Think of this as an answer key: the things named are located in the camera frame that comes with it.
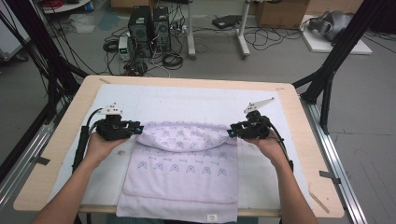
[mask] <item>metal rail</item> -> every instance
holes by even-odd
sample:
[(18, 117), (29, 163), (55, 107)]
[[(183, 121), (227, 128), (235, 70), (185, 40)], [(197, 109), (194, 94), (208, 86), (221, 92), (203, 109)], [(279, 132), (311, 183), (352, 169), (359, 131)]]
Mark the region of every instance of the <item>metal rail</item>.
[(338, 157), (338, 153), (332, 143), (332, 139), (320, 126), (320, 112), (317, 105), (308, 104), (305, 101), (302, 101), (302, 105), (311, 124), (311, 128), (319, 142), (320, 149), (325, 157), (324, 159), (327, 162), (329, 171), (334, 174), (334, 178), (340, 180), (340, 183), (334, 185), (336, 186), (338, 193), (341, 194), (340, 198), (345, 204), (345, 208), (351, 221), (355, 224), (367, 224), (368, 222), (366, 217), (364, 216), (355, 192), (349, 183), (346, 171)]
[(54, 129), (53, 122), (41, 126), (29, 146), (12, 167), (6, 179), (2, 182), (0, 186), (0, 212), (3, 210), (12, 193), (19, 186), (25, 175), (32, 170), (35, 165), (35, 158), (40, 154), (41, 149), (52, 137)]

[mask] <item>gray floor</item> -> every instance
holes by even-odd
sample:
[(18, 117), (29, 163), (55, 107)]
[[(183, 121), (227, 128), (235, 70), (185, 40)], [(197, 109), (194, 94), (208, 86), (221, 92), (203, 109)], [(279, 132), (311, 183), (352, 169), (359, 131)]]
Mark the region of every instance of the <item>gray floor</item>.
[[(73, 13), (84, 11), (77, 9)], [(59, 16), (65, 20), (69, 14), (61, 13)], [(118, 19), (107, 3), (91, 15), (98, 24), (93, 34), (70, 33), (67, 38), (89, 67), (103, 72), (106, 70), (106, 54), (102, 50), (104, 39), (125, 26), (127, 20)], [(212, 19), (201, 18), (197, 23), (211, 27)], [(250, 18), (248, 22), (254, 25), (254, 19)], [(394, 41), (374, 40), (396, 50)], [(181, 36), (180, 41), (186, 47), (185, 36)], [(368, 222), (394, 223), (396, 55), (367, 39), (363, 38), (363, 41), (373, 54), (350, 55), (338, 70), (332, 89), (329, 129)], [(251, 56), (246, 60), (241, 59), (238, 43), (232, 34), (209, 32), (196, 35), (195, 42), (197, 59), (187, 58), (187, 50), (183, 48), (181, 55), (186, 57), (183, 67), (170, 71), (170, 77), (292, 83), (315, 72), (327, 57), (326, 53), (310, 52), (301, 38), (284, 40), (265, 51), (249, 46)], [(116, 56), (111, 70), (119, 73), (120, 65)], [(46, 97), (32, 61), (10, 62), (0, 67), (0, 72), (0, 161), (3, 161), (42, 109)], [(147, 76), (169, 75), (162, 69), (153, 69)], [(13, 198), (1, 211), (1, 223), (27, 223), (35, 215), (15, 211), (12, 203)], [(104, 220), (103, 215), (93, 216), (94, 223), (104, 223)], [(277, 220), (261, 218), (260, 223), (277, 223)], [(348, 223), (348, 218), (322, 218), (320, 223)]]

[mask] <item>tabletop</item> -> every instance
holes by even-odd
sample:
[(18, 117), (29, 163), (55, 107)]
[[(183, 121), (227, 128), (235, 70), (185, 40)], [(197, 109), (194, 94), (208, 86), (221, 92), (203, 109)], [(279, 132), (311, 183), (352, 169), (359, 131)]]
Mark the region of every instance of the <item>tabletop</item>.
[[(39, 211), (46, 205), (64, 156), (71, 147), (76, 133), (95, 99), (96, 93), (102, 85), (106, 84), (276, 91), (284, 108), (290, 134), (307, 181), (309, 194), (313, 199), (314, 214), (317, 217), (342, 217), (344, 215), (343, 206), (332, 180), (319, 175), (319, 171), (326, 172), (328, 169), (304, 113), (299, 96), (291, 84), (110, 76), (88, 76), (85, 78), (41, 155), (43, 158), (49, 159), (50, 163), (47, 165), (37, 164), (35, 166), (14, 203), (16, 210)], [(115, 213), (116, 206), (82, 205), (80, 211)], [(238, 216), (278, 217), (279, 213), (263, 209), (240, 208)]]

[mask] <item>folded towel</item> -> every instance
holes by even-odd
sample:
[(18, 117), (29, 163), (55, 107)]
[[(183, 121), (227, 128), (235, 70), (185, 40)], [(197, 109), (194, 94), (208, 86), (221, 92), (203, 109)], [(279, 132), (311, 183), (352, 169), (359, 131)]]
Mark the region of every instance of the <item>folded towel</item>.
[(236, 140), (226, 126), (150, 122), (135, 140), (117, 216), (236, 221)]

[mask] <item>printed pattern on towel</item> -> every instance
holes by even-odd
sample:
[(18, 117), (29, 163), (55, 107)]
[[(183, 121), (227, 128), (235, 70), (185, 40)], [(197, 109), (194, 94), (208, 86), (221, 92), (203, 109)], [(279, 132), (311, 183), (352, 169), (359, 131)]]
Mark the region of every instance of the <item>printed pattern on towel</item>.
[(136, 137), (122, 193), (199, 203), (237, 203), (236, 141), (225, 126), (149, 122)]

